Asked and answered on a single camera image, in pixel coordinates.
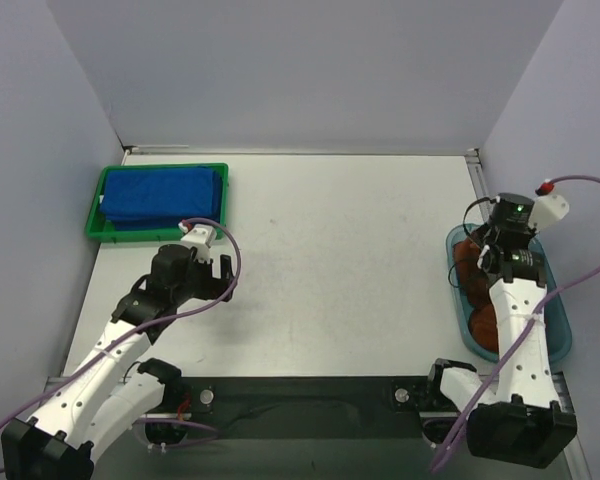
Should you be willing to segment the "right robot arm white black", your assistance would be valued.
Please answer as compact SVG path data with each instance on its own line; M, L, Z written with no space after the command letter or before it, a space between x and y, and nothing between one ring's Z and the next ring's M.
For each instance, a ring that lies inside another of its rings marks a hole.
M544 307L547 289L544 258L529 250L533 230L484 224L468 234L479 245L478 268L491 281L499 361L479 378L470 364L437 360L431 389L450 400L459 415L430 465L439 472L465 441L472 455L543 469L577 433L576 417L563 411L554 386Z

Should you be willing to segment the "rust orange towel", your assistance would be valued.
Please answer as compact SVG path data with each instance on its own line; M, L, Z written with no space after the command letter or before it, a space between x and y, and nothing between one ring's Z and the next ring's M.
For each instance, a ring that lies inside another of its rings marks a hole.
M498 353L496 316L489 297L487 276L477 267L479 253L470 239L454 245L455 280L471 306L468 320L471 337L485 350Z

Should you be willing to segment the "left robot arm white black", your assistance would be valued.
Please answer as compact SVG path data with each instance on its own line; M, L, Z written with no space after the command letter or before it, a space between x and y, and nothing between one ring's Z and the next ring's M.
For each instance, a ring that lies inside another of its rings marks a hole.
M110 320L74 373L37 401L28 419L10 420L1 433L9 479L88 479L99 457L142 415L163 401L180 376L177 368L149 360L138 379L119 388L127 369L182 317L180 307L203 301L205 312L231 299L242 269L239 252L220 257L213 274L207 246L167 244L149 273L121 298Z

